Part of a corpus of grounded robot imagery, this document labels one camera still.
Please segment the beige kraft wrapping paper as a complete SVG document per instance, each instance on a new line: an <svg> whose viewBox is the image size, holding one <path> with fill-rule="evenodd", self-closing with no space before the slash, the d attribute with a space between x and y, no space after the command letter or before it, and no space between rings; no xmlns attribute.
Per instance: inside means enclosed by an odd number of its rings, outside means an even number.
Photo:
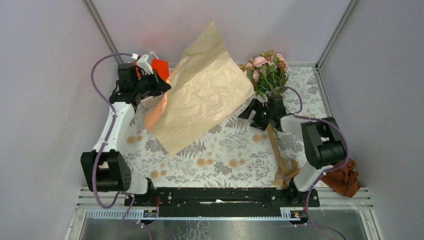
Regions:
<svg viewBox="0 0 424 240"><path fill-rule="evenodd" d="M171 89L143 120L170 155L220 124L254 92L214 21L183 52L166 83Z"/></svg>

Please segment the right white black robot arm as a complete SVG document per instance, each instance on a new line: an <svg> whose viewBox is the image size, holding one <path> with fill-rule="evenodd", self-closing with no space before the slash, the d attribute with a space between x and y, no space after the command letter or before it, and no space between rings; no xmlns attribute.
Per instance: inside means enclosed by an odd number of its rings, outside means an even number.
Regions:
<svg viewBox="0 0 424 240"><path fill-rule="evenodd" d="M286 198L293 206L301 205L307 199L306 192L347 157L346 141L334 118L315 119L288 113L281 95L271 95L266 102L254 98L238 117L251 118L251 127L267 131L279 165L278 174L285 176L276 184L288 189ZM303 140L307 162L302 168L294 163L291 169L287 168L273 135L274 130L297 135Z"/></svg>

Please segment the pink fake flower bouquet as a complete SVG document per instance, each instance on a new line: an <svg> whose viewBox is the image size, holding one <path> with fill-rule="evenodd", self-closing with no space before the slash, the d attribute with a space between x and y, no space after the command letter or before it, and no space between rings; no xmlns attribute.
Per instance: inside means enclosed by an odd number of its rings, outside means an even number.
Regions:
<svg viewBox="0 0 424 240"><path fill-rule="evenodd" d="M274 89L275 94L286 91L283 86L289 79L287 74L289 64L281 54L273 50L263 51L260 56L253 57L246 64L238 66L253 84L255 94L262 100L266 101Z"/></svg>

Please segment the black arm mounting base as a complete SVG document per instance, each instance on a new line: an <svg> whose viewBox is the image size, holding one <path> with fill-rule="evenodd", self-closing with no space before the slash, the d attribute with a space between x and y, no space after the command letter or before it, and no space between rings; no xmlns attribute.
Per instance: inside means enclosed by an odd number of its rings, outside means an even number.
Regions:
<svg viewBox="0 0 424 240"><path fill-rule="evenodd" d="M316 190L294 192L278 188L158 187L128 197L125 206L152 207L159 217L282 217L281 209L318 208Z"/></svg>

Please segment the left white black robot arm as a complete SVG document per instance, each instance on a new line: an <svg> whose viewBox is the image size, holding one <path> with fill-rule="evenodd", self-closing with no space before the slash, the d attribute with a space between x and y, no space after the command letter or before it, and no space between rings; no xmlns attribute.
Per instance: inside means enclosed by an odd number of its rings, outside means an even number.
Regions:
<svg viewBox="0 0 424 240"><path fill-rule="evenodd" d="M148 206L155 200L151 182L133 175L122 150L140 101L160 97L171 89L166 82L170 70L167 63L155 63L147 70L130 62L120 64L117 73L115 89L106 98L109 114L103 131L92 150L82 153L80 162L90 191L135 194L142 205Z"/></svg>

